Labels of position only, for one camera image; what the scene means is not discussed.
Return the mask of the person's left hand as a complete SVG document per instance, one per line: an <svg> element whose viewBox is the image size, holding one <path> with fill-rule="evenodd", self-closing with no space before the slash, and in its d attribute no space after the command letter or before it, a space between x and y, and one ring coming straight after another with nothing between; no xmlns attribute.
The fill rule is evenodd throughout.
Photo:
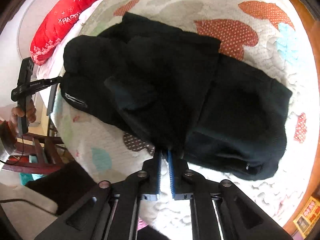
<svg viewBox="0 0 320 240"><path fill-rule="evenodd" d="M17 137L18 135L18 118L26 117L26 120L30 123L33 123L36 120L36 108L33 100L30 100L29 103L27 103L26 111L27 112L23 111L18 106L11 110L11 116L8 121L8 125L14 137Z"/></svg>

